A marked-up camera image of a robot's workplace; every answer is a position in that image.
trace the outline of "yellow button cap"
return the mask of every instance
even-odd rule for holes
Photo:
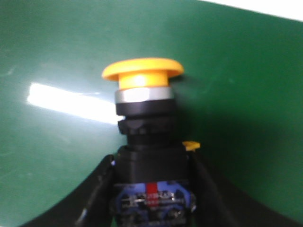
[[[182,144],[185,147],[186,151],[195,151],[201,147],[200,143],[195,141],[184,141]]]
[[[183,66],[167,58],[139,58],[119,61],[107,66],[102,77],[119,81],[120,89],[134,87],[165,87],[168,78],[184,72]]]

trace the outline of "yellow mushroom button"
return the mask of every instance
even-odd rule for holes
[[[102,77],[119,81],[120,89],[167,87],[169,78],[183,72],[183,66],[172,59],[139,58],[119,61],[107,66],[103,70]]]
[[[185,147],[186,151],[195,151],[201,147],[200,143],[195,141],[184,141],[182,144]]]

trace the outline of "red contact element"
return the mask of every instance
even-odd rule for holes
[[[149,207],[157,207],[159,205],[158,185],[157,183],[146,183],[146,205]]]

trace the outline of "black plastic housing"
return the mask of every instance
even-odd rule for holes
[[[135,103],[116,103],[117,115],[127,117],[168,114],[175,112],[176,108],[176,101],[174,99],[151,100]]]
[[[118,122],[123,135],[145,135],[173,131],[175,117],[171,115],[129,118]]]
[[[115,176],[119,183],[187,179],[187,164],[187,152],[181,143],[148,150],[122,146],[116,157]]]

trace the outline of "green backdrop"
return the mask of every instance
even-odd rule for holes
[[[114,124],[29,105],[31,83],[113,103],[102,70],[138,57],[180,61],[178,135],[303,222],[303,23],[194,0],[10,0],[0,2],[0,226],[41,214],[125,144]]]

